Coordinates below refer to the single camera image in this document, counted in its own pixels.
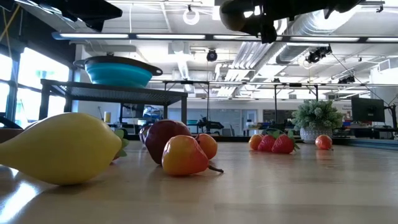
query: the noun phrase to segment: office chair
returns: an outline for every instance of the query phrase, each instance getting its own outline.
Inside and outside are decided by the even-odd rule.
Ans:
[[[232,136],[235,137],[235,129],[232,128],[232,125],[229,126],[231,127]]]

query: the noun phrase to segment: spotlight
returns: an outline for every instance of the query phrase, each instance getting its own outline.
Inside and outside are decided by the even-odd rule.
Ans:
[[[316,50],[310,51],[310,55],[305,59],[308,63],[317,63],[326,55],[333,53],[331,47],[319,47]]]
[[[215,62],[217,60],[217,53],[215,49],[210,49],[206,57],[208,62]]]
[[[350,75],[347,78],[342,78],[338,80],[338,84],[349,84],[349,83],[354,83],[355,82],[355,77],[353,75]]]

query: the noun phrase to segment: black cable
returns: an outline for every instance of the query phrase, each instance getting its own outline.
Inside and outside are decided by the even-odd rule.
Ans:
[[[378,96],[377,94],[375,94],[375,92],[373,92],[369,87],[367,87],[366,85],[364,85],[364,83],[361,82],[361,80],[359,80],[358,78],[356,78],[355,75],[354,75],[353,73],[351,73],[351,72],[349,71],[349,69],[348,69],[347,67],[345,67],[344,64],[343,64],[342,62],[340,62],[340,60],[338,60],[338,58],[337,58],[333,53],[331,53],[331,54],[332,54],[332,55],[334,56],[334,58],[338,61],[338,63],[340,63],[340,65],[343,66],[343,67],[347,70],[347,72],[349,72],[360,84],[362,84],[363,86],[365,86],[365,88],[367,88],[371,93],[373,93],[373,95],[375,95],[376,97],[378,97],[380,100],[384,101],[384,102],[386,103],[387,106],[390,106],[390,104],[387,103],[387,101],[383,100],[380,96]]]

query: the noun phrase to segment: table surface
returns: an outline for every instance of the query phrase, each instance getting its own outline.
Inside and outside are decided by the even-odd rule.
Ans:
[[[294,155],[220,143],[210,170],[175,178],[139,142],[84,185],[0,166],[0,223],[396,223],[398,152],[303,145]]]

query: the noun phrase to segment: black metal table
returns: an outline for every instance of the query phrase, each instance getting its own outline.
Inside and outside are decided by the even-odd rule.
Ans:
[[[188,93],[44,79],[41,80],[41,84],[43,87],[39,120],[48,116],[50,93],[54,93],[65,97],[64,112],[72,112],[72,100],[134,103],[163,106],[165,119],[167,118],[167,107],[181,101],[181,121],[187,123]]]

